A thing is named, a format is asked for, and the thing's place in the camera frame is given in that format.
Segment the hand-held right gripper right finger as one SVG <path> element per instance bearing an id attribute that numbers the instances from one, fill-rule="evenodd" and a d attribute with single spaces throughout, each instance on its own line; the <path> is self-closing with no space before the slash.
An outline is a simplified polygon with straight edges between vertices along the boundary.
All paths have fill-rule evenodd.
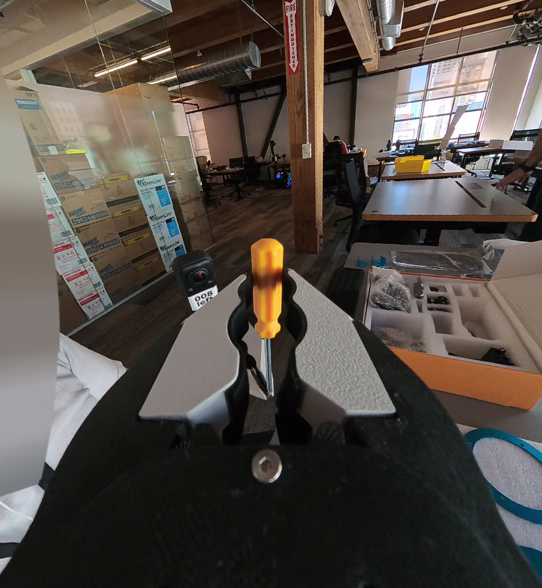
<path id="1" fill-rule="evenodd" d="M 292 296 L 303 334 L 295 336 L 295 412 L 315 435 L 354 417 L 391 417 L 396 408 L 353 318 L 294 270 Z"/>

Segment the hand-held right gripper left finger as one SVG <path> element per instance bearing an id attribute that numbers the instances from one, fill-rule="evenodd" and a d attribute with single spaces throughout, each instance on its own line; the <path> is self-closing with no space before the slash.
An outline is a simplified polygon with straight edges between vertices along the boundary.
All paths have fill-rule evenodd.
<path id="1" fill-rule="evenodd" d="M 239 443 L 249 403 L 248 304 L 252 281 L 240 275 L 183 323 L 139 411 L 143 420 L 211 425 Z"/>

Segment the orange handled screwdriver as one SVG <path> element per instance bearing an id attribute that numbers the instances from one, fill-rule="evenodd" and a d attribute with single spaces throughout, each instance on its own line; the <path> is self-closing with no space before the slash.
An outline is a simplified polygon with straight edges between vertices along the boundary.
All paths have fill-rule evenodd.
<path id="1" fill-rule="evenodd" d="M 254 330 L 265 351 L 266 397 L 275 394 L 272 370 L 272 339 L 280 332 L 282 312 L 283 246 L 272 238 L 264 238 L 251 246 L 252 302 L 257 319 Z"/>

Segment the wood edged office desk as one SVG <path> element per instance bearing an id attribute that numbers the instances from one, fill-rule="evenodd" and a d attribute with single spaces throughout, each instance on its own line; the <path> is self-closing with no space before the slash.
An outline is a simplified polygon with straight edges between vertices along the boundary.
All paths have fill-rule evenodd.
<path id="1" fill-rule="evenodd" d="M 243 192 L 240 188 L 240 177 L 242 177 L 243 173 L 245 172 L 244 167 L 235 167 L 235 168 L 224 168 L 220 170 L 212 170 L 205 172 L 205 177 L 207 179 L 212 178 L 228 178 L 231 180 L 231 184 L 234 187 L 234 191 L 236 192 L 236 199 L 235 202 L 238 202 L 244 198 Z"/>
<path id="2" fill-rule="evenodd" d="M 401 164 L 386 165 L 380 176 L 381 181 L 402 181 L 418 179 L 459 178 L 468 171 L 449 160 L 421 160 L 417 165 L 404 168 Z"/>
<path id="3" fill-rule="evenodd" d="M 537 217 L 510 195 L 469 176 L 379 182 L 361 218 L 425 229 L 425 244 L 437 246 L 443 230 L 503 234 L 508 224 L 535 222 Z"/>

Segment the grey desk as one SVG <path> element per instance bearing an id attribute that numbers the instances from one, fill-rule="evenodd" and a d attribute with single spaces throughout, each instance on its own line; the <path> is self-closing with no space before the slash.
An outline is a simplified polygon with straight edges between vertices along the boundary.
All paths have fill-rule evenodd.
<path id="1" fill-rule="evenodd" d="M 539 384 L 539 373 L 508 373 L 496 364 L 468 362 L 393 348 L 392 351 L 435 391 L 436 396 L 458 424 L 492 428 L 531 442 L 542 443 L 542 397 L 530 410 L 510 400 L 518 385 Z"/>

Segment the clear bag of small hardware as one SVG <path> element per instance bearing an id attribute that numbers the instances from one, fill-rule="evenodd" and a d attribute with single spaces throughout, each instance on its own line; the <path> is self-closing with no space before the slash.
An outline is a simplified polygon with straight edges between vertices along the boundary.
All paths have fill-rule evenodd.
<path id="1" fill-rule="evenodd" d="M 422 338 L 411 332 L 388 326 L 373 326 L 371 331 L 384 345 L 390 348 L 426 353 Z"/>

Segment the black textured pad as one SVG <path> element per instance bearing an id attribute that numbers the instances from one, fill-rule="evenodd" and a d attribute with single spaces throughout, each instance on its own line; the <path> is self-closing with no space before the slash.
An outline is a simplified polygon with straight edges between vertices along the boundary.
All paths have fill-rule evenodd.
<path id="1" fill-rule="evenodd" d="M 355 318 L 363 280 L 364 271 L 361 268 L 338 268 L 330 278 L 325 296 L 351 318 Z"/>

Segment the clear bag of screws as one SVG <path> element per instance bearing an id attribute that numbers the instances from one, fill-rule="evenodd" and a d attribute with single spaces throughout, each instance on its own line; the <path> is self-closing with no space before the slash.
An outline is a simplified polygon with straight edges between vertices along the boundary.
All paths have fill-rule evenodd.
<path id="1" fill-rule="evenodd" d="M 411 291 L 395 269 L 374 266 L 370 286 L 370 305 L 390 311 L 410 312 Z"/>

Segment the white foam insert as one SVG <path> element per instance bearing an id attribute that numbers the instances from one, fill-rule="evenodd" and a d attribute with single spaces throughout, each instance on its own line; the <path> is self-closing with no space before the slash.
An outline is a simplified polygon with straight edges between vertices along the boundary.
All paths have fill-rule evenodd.
<path id="1" fill-rule="evenodd" d="M 401 273 L 412 298 L 410 312 L 390 311 L 370 305 L 370 276 L 364 324 L 388 326 L 420 336 L 426 353 L 480 361 L 491 347 L 506 348 L 516 366 L 511 370 L 542 373 L 541 359 L 534 356 L 514 319 L 508 318 L 483 281 L 449 276 Z"/>

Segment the clear bag of black parts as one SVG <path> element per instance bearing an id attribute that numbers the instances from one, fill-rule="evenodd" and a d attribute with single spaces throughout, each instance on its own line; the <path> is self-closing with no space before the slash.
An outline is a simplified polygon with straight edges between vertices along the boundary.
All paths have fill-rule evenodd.
<path id="1" fill-rule="evenodd" d="M 493 271 L 478 255 L 469 252 L 439 252 L 439 251 L 392 251 L 391 258 L 394 266 L 405 270 L 439 271 L 444 275 L 453 272 L 461 276 L 471 274 L 491 275 Z"/>

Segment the black servo motor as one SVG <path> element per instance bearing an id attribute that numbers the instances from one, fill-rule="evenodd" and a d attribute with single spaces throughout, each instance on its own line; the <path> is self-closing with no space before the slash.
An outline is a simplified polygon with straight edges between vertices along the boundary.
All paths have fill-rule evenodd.
<path id="1" fill-rule="evenodd" d="M 480 358 L 480 361 L 488 364 L 498 364 L 501 366 L 516 366 L 516 364 L 510 358 L 506 348 L 491 347 Z"/>

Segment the black office chair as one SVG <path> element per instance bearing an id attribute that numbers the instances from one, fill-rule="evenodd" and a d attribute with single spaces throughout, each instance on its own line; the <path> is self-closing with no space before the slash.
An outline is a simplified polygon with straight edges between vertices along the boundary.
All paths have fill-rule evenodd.
<path id="1" fill-rule="evenodd" d="M 357 160 L 352 156 L 343 156 L 341 162 L 341 183 L 335 197 L 335 203 L 342 208 L 349 208 L 352 214 L 348 217 L 337 219 L 338 222 L 348 221 L 347 228 L 343 232 L 354 233 L 362 221 L 363 209 L 369 199 L 366 187 L 366 177 L 363 165 L 358 166 Z"/>

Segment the red fire extinguisher sign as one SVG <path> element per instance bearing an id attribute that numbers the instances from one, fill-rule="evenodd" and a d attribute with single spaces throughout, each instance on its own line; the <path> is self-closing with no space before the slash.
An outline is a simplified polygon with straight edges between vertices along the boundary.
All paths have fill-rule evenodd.
<path id="1" fill-rule="evenodd" d="M 300 73 L 299 10 L 297 1 L 283 1 L 284 45 L 288 75 Z"/>

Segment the wooden post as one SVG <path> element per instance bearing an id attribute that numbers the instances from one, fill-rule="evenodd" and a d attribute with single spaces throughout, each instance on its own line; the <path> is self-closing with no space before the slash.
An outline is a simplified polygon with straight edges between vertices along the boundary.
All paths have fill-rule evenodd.
<path id="1" fill-rule="evenodd" d="M 286 71 L 295 249 L 318 254 L 323 238 L 325 18 L 318 1 L 297 2 L 300 73 Z M 302 159 L 302 144 L 308 142 L 312 157 Z"/>

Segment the silver air duct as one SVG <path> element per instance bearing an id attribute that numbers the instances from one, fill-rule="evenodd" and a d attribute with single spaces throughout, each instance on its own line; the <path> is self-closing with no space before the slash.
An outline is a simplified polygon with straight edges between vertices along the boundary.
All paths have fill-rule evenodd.
<path id="1" fill-rule="evenodd" d="M 391 51 L 401 35 L 404 1 L 376 1 L 383 50 Z"/>
<path id="2" fill-rule="evenodd" d="M 249 41 L 243 45 L 210 54 L 200 62 L 176 70 L 177 77 L 172 84 L 198 84 L 233 74 L 252 72 L 260 68 L 260 65 L 260 48 L 253 41 Z"/>

